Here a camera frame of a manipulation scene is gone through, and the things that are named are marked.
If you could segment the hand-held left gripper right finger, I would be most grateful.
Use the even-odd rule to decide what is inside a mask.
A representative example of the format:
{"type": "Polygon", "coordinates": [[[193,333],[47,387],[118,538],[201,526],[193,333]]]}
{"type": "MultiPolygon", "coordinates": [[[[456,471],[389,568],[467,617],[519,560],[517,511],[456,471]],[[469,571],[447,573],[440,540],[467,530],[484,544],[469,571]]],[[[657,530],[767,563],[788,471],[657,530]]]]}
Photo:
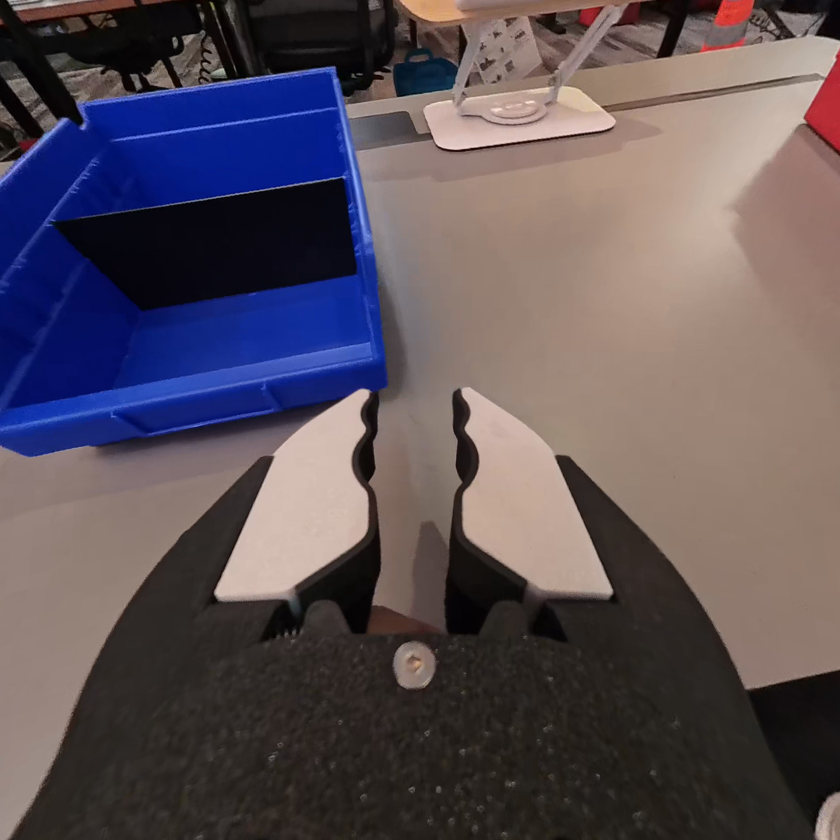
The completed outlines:
{"type": "Polygon", "coordinates": [[[614,597],[593,537],[551,447],[472,387],[453,394],[455,492],[445,621],[478,634],[502,602],[539,626],[552,602],[614,597]]]}

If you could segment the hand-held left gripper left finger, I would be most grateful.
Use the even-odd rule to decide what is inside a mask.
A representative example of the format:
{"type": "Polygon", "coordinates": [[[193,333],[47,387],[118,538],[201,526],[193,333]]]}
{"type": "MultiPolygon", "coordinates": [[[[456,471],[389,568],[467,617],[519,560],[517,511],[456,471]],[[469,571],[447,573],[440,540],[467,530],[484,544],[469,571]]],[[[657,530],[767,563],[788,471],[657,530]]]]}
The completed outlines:
{"type": "Polygon", "coordinates": [[[370,620],[382,558],[371,478],[379,395],[360,389],[278,447],[237,537],[214,598],[277,602],[301,624],[335,603],[352,632],[370,620]]]}

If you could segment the blue plastic bin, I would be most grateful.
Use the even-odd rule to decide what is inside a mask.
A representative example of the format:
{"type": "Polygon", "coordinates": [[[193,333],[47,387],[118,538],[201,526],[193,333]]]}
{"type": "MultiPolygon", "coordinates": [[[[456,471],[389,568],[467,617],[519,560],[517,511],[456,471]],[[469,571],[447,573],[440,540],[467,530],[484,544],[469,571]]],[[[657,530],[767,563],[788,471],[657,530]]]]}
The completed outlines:
{"type": "Polygon", "coordinates": [[[24,456],[387,384],[371,225],[333,68],[91,102],[1,184],[1,439],[24,456]],[[355,274],[142,311],[53,227],[345,180],[355,274]]]}

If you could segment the red plastic bin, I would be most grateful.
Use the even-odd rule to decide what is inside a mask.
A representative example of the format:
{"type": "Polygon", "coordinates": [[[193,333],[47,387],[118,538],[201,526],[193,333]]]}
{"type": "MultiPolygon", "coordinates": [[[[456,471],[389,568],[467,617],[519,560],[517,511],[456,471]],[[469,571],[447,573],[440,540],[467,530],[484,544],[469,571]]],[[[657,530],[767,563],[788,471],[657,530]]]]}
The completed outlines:
{"type": "Polygon", "coordinates": [[[839,54],[805,113],[805,123],[839,153],[839,54]]]}

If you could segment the black bin divider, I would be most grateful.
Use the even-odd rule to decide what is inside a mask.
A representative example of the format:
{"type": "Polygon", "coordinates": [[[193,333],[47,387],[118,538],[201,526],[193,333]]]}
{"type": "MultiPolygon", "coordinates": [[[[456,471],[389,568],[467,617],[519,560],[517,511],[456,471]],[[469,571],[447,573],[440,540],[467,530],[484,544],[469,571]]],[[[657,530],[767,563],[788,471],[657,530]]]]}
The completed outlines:
{"type": "Polygon", "coordinates": [[[142,311],[349,277],[343,178],[52,223],[142,311]]]}

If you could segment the teal bag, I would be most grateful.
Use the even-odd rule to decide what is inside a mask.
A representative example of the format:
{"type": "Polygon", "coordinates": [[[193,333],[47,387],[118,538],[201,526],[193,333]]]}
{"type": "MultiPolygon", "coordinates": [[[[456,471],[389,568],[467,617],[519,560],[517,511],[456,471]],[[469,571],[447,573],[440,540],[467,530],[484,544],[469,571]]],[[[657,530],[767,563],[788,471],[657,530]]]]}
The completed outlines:
{"type": "Polygon", "coordinates": [[[392,69],[395,94],[401,98],[450,90],[457,73],[456,64],[446,58],[435,57],[430,49],[411,49],[404,60],[392,69]]]}

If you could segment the printed paper sheet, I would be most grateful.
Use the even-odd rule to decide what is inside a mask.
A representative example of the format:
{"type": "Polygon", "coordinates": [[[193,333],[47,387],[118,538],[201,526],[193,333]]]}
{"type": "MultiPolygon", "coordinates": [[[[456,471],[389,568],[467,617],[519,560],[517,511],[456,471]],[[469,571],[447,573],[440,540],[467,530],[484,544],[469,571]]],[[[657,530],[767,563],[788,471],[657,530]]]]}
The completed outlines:
{"type": "Polygon", "coordinates": [[[481,83],[520,81],[543,67],[528,16],[487,22],[474,67],[481,83]]]}

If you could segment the black tripod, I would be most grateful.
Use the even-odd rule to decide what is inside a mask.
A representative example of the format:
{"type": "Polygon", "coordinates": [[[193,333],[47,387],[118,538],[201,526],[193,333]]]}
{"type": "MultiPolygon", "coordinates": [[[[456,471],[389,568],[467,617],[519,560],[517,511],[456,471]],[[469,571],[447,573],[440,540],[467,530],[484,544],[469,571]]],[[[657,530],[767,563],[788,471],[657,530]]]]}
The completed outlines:
{"type": "Polygon", "coordinates": [[[1,19],[14,43],[14,63],[47,109],[57,120],[68,119],[76,125],[82,125],[83,118],[75,99],[7,1],[1,1],[1,19]]]}

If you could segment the orange traffic cone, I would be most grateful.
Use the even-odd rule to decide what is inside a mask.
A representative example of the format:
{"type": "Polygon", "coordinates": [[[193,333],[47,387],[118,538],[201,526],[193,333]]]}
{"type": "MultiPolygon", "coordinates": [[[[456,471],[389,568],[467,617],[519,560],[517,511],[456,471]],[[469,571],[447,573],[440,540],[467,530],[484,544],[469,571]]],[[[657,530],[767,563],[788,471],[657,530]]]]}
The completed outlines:
{"type": "Polygon", "coordinates": [[[755,1],[720,1],[701,53],[735,49],[744,45],[755,1]]]}

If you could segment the wooden work table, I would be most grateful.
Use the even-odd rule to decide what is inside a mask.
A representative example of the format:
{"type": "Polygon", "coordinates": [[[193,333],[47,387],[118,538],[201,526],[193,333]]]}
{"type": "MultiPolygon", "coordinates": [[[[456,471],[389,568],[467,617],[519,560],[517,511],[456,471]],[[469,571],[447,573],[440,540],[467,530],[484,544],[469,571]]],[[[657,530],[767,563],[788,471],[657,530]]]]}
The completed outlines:
{"type": "Polygon", "coordinates": [[[53,23],[63,19],[82,18],[95,15],[112,14],[124,12],[131,8],[139,9],[145,15],[145,20],[138,24],[140,31],[148,35],[175,34],[174,27],[165,27],[157,23],[155,17],[143,9],[153,7],[193,7],[199,17],[199,23],[203,23],[205,6],[210,8],[217,23],[225,21],[227,25],[236,23],[236,7],[231,7],[230,2],[178,2],[178,1],[62,1],[62,2],[9,2],[9,5],[23,25],[36,25],[53,23]]]}

